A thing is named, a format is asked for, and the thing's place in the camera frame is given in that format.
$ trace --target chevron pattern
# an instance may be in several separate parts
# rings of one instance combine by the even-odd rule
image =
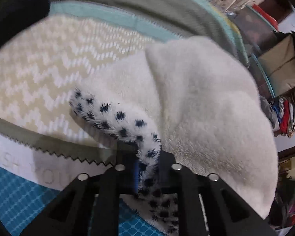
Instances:
[[[0,49],[0,118],[69,142],[115,148],[111,138],[71,113],[71,90],[153,42],[94,19],[48,17]]]

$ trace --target fluffy white fabric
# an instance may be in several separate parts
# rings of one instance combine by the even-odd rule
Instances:
[[[249,72],[212,40],[152,45],[77,87],[124,111],[121,123],[133,134],[133,122],[146,120],[141,130],[157,132],[177,162],[200,175],[220,175],[261,217],[268,215],[278,177],[271,125]]]

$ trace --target folded blanket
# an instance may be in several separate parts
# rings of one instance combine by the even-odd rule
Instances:
[[[139,197],[158,229],[176,232],[178,224],[175,197],[161,196],[153,177],[161,148],[194,173],[219,174],[268,215],[277,184],[271,125],[249,72],[210,39],[154,44],[101,67],[77,85],[70,105],[94,127],[138,145]]]

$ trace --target silver screw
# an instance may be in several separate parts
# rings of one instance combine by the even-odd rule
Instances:
[[[123,164],[117,164],[115,166],[115,170],[117,170],[117,171],[123,171],[125,169],[126,169],[126,167]]]
[[[219,176],[218,176],[217,174],[214,174],[214,173],[210,174],[210,175],[208,176],[208,178],[209,178],[211,181],[217,181],[217,180],[219,180]]]
[[[80,181],[84,181],[84,180],[88,179],[88,174],[86,174],[86,173],[81,173],[81,174],[78,175],[78,179],[79,179]]]
[[[173,170],[181,170],[183,168],[183,166],[179,163],[174,163],[171,167]]]

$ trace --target white fleece blanket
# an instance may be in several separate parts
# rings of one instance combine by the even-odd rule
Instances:
[[[268,215],[278,178],[271,125],[249,72],[212,40],[154,44],[101,67],[77,86],[70,105],[95,127],[138,144],[139,193],[151,207],[152,201],[161,206],[144,217],[158,220],[162,231],[176,230],[162,222],[177,223],[170,219],[175,198],[165,197],[166,205],[153,199],[160,140],[177,162],[200,175],[220,175],[261,217]]]

